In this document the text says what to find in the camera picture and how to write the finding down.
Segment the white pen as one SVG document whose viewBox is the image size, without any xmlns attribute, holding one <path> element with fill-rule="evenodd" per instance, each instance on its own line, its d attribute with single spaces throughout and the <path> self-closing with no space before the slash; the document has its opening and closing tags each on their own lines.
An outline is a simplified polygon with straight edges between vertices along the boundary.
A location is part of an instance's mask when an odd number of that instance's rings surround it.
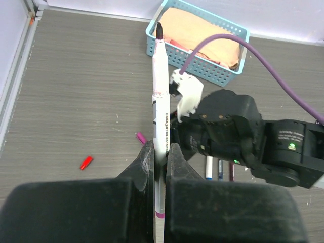
<svg viewBox="0 0 324 243">
<path fill-rule="evenodd" d="M 163 27 L 156 26 L 156 39 L 152 57 L 153 78 L 153 147 L 155 176 L 155 213 L 165 217 L 166 164 L 170 150 L 170 94 L 169 64 Z"/>
</svg>

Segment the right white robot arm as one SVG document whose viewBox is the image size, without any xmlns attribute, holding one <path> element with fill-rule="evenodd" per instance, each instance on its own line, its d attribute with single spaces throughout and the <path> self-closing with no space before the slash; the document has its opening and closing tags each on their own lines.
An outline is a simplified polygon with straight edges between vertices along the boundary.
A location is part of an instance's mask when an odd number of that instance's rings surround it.
<svg viewBox="0 0 324 243">
<path fill-rule="evenodd" d="M 323 176 L 323 126 L 264 120 L 253 97 L 218 90 L 188 115 L 171 114 L 171 142 L 186 160 L 195 154 L 247 167 L 284 187 L 311 188 Z"/>
</svg>

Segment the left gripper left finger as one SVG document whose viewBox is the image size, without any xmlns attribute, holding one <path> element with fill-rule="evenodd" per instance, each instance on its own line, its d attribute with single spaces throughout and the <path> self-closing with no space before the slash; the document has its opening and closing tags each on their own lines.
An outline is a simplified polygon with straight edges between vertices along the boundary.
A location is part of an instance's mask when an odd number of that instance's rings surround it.
<svg viewBox="0 0 324 243">
<path fill-rule="evenodd" d="M 25 183 L 1 208 L 1 242 L 154 242 L 154 149 L 117 177 Z"/>
</svg>

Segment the peach folded towel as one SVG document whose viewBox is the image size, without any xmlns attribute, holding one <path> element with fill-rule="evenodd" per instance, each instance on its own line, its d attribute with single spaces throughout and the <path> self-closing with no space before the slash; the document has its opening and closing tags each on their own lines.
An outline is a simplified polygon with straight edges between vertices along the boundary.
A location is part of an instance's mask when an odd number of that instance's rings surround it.
<svg viewBox="0 0 324 243">
<path fill-rule="evenodd" d="M 192 52 L 199 43 L 214 34 L 230 34 L 203 18 L 178 8 L 168 8 L 160 18 L 165 41 L 187 52 Z M 239 43 L 218 39 L 206 44 L 197 55 L 234 70 L 239 64 Z"/>
</svg>

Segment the blue gel pen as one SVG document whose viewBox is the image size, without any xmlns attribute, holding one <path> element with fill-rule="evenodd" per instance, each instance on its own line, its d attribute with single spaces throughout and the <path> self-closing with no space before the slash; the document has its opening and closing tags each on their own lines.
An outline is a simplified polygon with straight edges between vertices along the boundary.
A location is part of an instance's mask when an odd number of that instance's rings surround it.
<svg viewBox="0 0 324 243">
<path fill-rule="evenodd" d="M 221 159 L 218 160 L 218 180 L 223 180 L 223 161 Z"/>
</svg>

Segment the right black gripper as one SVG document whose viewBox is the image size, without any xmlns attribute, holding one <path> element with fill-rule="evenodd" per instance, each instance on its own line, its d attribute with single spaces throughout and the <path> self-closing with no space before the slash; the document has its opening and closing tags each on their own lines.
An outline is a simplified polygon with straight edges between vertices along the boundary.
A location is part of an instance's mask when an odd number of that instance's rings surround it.
<svg viewBox="0 0 324 243">
<path fill-rule="evenodd" d="M 186 160 L 199 153 L 265 170 L 261 164 L 264 121 L 253 97 L 222 89 L 205 96 L 194 114 L 181 121 L 175 116 L 174 112 L 171 142 L 180 145 Z"/>
</svg>

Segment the purple pen cap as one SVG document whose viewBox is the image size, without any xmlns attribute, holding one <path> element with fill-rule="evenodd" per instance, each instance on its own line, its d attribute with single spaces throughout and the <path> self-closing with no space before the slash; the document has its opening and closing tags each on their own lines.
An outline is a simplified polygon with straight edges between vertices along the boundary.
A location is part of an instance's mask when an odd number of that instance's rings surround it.
<svg viewBox="0 0 324 243">
<path fill-rule="evenodd" d="M 141 144 L 145 144 L 147 139 L 141 132 L 136 133 L 136 138 L 140 141 Z"/>
</svg>

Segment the white marker blue print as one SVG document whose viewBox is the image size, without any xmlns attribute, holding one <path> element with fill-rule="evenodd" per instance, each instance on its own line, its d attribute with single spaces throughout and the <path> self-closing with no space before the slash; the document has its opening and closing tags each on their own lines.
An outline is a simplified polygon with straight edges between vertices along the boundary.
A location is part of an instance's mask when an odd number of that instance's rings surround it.
<svg viewBox="0 0 324 243">
<path fill-rule="evenodd" d="M 212 180 L 212 178 L 213 178 L 213 157 L 212 156 L 206 157 L 205 178 L 207 180 Z"/>
</svg>

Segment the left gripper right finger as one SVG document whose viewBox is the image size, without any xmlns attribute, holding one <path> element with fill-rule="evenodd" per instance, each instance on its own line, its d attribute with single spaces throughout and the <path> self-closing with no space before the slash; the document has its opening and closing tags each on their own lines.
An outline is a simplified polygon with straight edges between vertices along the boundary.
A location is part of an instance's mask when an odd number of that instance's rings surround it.
<svg viewBox="0 0 324 243">
<path fill-rule="evenodd" d="M 208 181 L 172 144 L 165 242 L 308 242 L 297 204 L 279 186 Z"/>
</svg>

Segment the red cap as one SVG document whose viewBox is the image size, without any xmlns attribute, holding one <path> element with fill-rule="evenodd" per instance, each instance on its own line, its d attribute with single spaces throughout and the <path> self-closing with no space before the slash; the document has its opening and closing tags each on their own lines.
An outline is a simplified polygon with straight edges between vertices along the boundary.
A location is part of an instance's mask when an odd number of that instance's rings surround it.
<svg viewBox="0 0 324 243">
<path fill-rule="evenodd" d="M 87 158 L 80 165 L 79 169 L 84 170 L 93 161 L 93 159 L 94 158 L 92 156 L 90 156 L 90 155 L 87 156 Z"/>
</svg>

